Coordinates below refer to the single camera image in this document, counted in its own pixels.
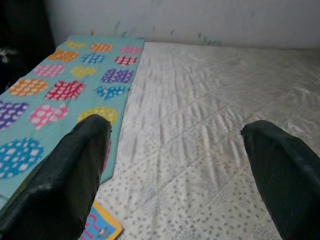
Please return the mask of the person in black clothes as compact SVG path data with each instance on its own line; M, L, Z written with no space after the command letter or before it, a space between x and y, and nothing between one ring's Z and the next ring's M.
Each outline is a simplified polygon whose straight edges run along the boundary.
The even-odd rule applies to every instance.
M0 94L54 50L45 0L0 0Z

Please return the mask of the grey patterned quilted mattress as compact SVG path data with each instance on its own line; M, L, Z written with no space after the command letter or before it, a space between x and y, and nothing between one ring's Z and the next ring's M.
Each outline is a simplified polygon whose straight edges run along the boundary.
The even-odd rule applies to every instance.
M256 120L320 155L320 49L146 42L96 195L117 240L282 240L241 137Z

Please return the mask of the yellow blue children's book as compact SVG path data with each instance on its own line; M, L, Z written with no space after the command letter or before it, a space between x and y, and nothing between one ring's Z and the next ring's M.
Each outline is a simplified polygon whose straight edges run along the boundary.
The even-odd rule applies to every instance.
M122 225L101 204L94 201L78 240L116 240L122 231Z

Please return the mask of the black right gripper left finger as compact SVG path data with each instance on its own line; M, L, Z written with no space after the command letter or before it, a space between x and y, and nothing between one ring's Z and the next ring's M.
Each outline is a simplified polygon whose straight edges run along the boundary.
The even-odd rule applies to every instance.
M80 121L24 179L0 210L0 240L78 240L104 171L112 125Z

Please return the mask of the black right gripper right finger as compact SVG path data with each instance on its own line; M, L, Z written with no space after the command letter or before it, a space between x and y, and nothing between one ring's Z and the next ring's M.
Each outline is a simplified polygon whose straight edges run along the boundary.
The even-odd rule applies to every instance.
M320 157L266 120L241 130L259 194L282 240L320 240Z

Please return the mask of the teal blanket with colourful hearts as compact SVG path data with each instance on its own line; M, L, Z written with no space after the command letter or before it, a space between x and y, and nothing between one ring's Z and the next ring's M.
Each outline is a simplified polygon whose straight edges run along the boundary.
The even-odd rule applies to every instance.
M144 43L142 38L71 35L0 94L0 209L60 139L93 114L111 123L100 181L113 176Z

